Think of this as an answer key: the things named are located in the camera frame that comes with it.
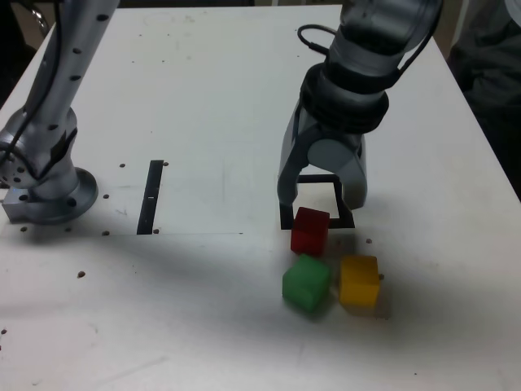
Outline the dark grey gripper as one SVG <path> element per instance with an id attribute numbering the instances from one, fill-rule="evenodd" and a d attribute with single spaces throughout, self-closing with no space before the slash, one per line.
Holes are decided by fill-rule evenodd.
<path id="1" fill-rule="evenodd" d="M 349 209 L 363 207 L 367 196 L 365 149 L 363 135 L 324 125 L 298 101 L 282 140 L 279 203 L 293 205 L 300 172 L 311 164 L 338 177 L 343 186 L 343 202 Z"/>

